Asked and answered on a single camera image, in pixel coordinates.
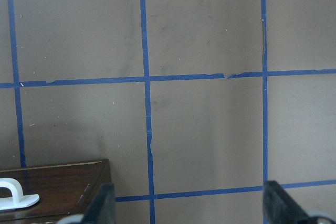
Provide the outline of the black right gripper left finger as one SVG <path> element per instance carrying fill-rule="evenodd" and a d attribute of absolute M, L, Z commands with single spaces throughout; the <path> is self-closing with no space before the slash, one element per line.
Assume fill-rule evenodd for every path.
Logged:
<path fill-rule="evenodd" d="M 114 184 L 102 184 L 84 214 L 64 217 L 57 223 L 116 223 Z"/>

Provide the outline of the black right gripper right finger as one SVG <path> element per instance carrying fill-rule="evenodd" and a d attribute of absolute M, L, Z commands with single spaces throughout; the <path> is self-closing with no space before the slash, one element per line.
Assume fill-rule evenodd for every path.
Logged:
<path fill-rule="evenodd" d="M 305 211 L 275 180 L 263 184 L 263 215 L 268 223 L 335 223 L 335 219 L 318 211 Z"/>

